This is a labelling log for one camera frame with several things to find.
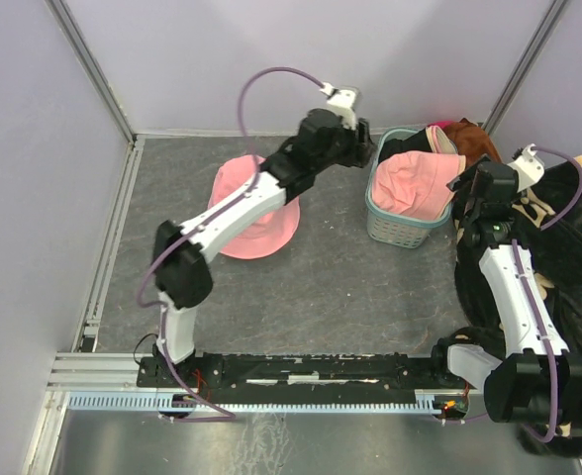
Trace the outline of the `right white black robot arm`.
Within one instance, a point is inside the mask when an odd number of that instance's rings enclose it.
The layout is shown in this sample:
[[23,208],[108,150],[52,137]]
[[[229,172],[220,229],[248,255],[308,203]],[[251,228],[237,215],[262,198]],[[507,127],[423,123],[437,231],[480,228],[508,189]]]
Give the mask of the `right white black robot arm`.
[[502,324],[505,356],[476,343],[452,344],[428,364],[430,378],[450,387],[461,378],[482,392],[496,423],[555,428],[582,392],[582,358],[573,355],[550,319],[534,281],[532,255],[520,240],[512,205],[544,174],[536,158],[510,164],[482,158],[449,183],[468,186],[459,256],[471,264],[471,287],[491,296]]

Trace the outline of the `pink bucket hat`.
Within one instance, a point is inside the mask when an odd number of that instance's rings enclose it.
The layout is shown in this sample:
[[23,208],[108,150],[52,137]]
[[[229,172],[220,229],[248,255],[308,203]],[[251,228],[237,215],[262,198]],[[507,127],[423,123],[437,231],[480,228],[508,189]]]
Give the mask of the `pink bucket hat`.
[[[208,201],[212,208],[251,180],[254,165],[250,155],[226,161],[217,171]],[[300,198],[269,213],[235,237],[222,250],[227,257],[252,260],[269,256],[286,245],[300,223]]]
[[371,181],[372,202],[381,210],[421,221],[435,221],[454,193],[447,184],[460,175],[466,157],[408,151],[381,161]]

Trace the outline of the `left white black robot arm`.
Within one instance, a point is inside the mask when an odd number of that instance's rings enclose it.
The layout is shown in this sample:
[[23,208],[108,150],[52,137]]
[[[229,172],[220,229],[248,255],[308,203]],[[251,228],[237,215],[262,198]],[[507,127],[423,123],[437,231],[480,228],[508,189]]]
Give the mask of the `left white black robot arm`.
[[163,311],[158,341],[163,379],[181,386],[192,377],[198,307],[212,292],[210,264],[222,248],[310,189],[319,173],[333,165],[363,168],[373,153],[366,119],[348,129],[342,117],[313,109],[297,134],[254,165],[252,176],[227,198],[186,224],[166,221],[157,228],[151,269]]

